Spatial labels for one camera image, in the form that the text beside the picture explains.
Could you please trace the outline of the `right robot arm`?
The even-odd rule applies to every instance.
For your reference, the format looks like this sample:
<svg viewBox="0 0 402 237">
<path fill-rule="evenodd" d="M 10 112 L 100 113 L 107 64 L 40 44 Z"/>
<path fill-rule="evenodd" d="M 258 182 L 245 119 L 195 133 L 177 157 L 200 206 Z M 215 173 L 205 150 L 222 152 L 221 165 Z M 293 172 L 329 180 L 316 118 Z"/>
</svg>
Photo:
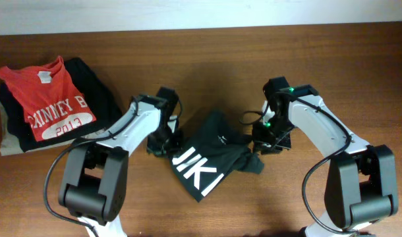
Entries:
<svg viewBox="0 0 402 237">
<path fill-rule="evenodd" d="M 252 126 L 254 151 L 268 155 L 290 149 L 290 133 L 298 128 L 323 156 L 302 182 L 302 200 L 314 222 L 300 229 L 299 236 L 365 236 L 363 228 L 398 212 L 395 156 L 388 146 L 373 146 L 349 130 L 311 85 L 291 87 L 278 77 L 263 92 L 266 102 Z M 308 207 L 306 185 L 325 163 L 330 165 L 326 210 L 317 217 Z"/>
</svg>

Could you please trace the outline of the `dark green t-shirt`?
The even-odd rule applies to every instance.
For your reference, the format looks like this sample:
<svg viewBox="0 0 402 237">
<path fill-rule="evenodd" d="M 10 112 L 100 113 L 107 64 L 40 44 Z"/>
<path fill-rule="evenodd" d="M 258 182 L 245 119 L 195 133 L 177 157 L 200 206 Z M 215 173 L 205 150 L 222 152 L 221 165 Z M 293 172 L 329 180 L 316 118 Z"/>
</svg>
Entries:
<svg viewBox="0 0 402 237">
<path fill-rule="evenodd" d="M 260 174 L 264 164 L 220 111 L 211 112 L 201 127 L 170 158 L 172 171 L 185 190 L 200 202 L 233 171 Z"/>
</svg>

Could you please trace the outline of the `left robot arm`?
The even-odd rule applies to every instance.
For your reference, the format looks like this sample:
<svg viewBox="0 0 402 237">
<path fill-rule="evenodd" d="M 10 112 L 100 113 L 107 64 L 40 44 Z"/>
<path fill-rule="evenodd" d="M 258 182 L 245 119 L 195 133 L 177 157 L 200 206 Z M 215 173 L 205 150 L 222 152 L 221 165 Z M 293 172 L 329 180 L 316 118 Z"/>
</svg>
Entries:
<svg viewBox="0 0 402 237">
<path fill-rule="evenodd" d="M 119 211 L 127 188 L 129 157 L 146 140 L 147 151 L 168 157 L 180 150 L 180 99 L 173 89 L 132 99 L 128 111 L 93 139 L 77 138 L 67 156 L 58 201 L 71 214 L 68 222 L 84 226 L 90 236 L 124 236 Z"/>
</svg>

